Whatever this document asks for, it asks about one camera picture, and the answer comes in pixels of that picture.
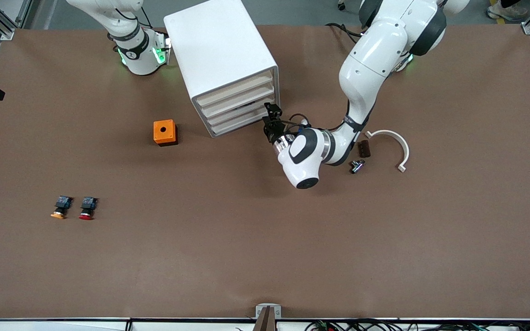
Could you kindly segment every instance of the white drawer unit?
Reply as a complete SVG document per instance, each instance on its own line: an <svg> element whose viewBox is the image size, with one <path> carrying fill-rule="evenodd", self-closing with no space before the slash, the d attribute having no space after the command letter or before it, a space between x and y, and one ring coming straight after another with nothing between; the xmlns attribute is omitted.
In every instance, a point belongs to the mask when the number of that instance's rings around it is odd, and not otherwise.
<svg viewBox="0 0 530 331"><path fill-rule="evenodd" d="M279 73L241 0L209 0L165 16L187 92L218 137L255 123L279 100Z"/></svg>

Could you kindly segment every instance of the orange cube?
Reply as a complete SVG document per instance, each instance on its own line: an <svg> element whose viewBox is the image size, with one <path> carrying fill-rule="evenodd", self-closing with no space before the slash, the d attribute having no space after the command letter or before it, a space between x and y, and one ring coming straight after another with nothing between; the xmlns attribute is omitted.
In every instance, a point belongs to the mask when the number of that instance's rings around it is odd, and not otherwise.
<svg viewBox="0 0 530 331"><path fill-rule="evenodd" d="M153 125L153 138L157 145L177 145L177 126L173 120L156 121Z"/></svg>

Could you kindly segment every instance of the table surface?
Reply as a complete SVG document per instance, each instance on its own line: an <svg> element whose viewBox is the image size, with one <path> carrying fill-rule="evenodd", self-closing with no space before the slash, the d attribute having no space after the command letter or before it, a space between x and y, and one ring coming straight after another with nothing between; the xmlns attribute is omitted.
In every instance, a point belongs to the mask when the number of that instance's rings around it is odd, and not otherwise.
<svg viewBox="0 0 530 331"><path fill-rule="evenodd" d="M351 41L259 27L282 108L335 126ZM288 183L260 124L210 138L176 65L137 77L105 31L24 31L0 49L0 318L530 318L530 36L452 26L381 89L357 175ZM158 147L153 121L179 145ZM75 197L67 220L49 215ZM93 222L77 218L99 197Z"/></svg>

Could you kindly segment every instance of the robotic arm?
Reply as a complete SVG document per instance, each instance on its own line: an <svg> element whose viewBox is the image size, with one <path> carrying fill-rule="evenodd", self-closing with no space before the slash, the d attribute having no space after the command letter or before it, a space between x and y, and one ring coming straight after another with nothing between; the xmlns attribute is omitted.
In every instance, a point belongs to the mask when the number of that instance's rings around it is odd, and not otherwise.
<svg viewBox="0 0 530 331"><path fill-rule="evenodd" d="M143 0L67 0L109 32L118 45L122 63L137 75L148 75L168 62L171 48L165 34L141 27L133 12Z"/></svg>
<svg viewBox="0 0 530 331"><path fill-rule="evenodd" d="M345 59L339 72L349 109L340 126L312 128L303 121L295 135L280 119L281 109L266 104L265 135L293 186L318 183L320 164L345 162L367 124L381 84L408 54L424 55L439 44L446 27L444 11L457 13L469 0L363 0L359 19L369 27Z"/></svg>

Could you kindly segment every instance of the black pants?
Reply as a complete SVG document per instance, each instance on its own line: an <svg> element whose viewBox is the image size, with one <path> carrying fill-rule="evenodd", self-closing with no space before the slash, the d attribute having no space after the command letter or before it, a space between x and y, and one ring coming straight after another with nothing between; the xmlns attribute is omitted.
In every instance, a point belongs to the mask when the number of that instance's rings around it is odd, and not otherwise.
<svg viewBox="0 0 530 331"><path fill-rule="evenodd" d="M500 0L500 4L501 4L502 8L508 8L508 7L516 4L519 1L520 0Z"/></svg>

